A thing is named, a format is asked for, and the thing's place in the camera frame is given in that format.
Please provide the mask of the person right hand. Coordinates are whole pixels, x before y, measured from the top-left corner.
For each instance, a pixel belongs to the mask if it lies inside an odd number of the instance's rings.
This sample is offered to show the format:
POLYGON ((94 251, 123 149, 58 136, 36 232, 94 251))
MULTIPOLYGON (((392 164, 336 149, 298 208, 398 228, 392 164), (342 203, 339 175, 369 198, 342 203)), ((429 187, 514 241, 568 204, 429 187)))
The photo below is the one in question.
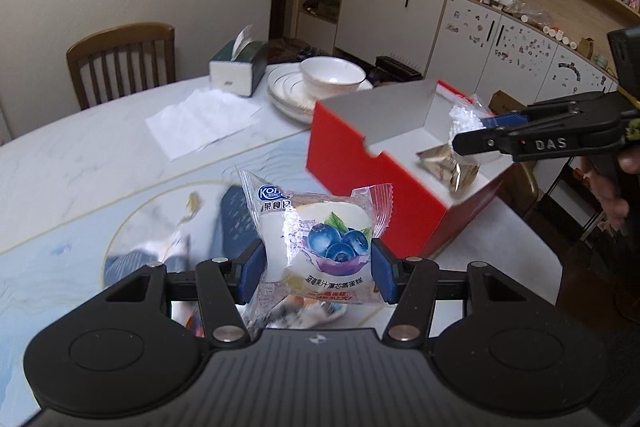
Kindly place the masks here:
MULTIPOLYGON (((639 176, 639 149, 628 150, 618 156, 618 163, 626 173, 639 176)), ((591 192, 596 196, 605 213, 608 226, 620 231, 627 224, 629 213, 636 208, 636 202, 623 198, 622 190, 607 176, 603 176, 587 157, 580 158, 580 169, 590 180, 591 192)))

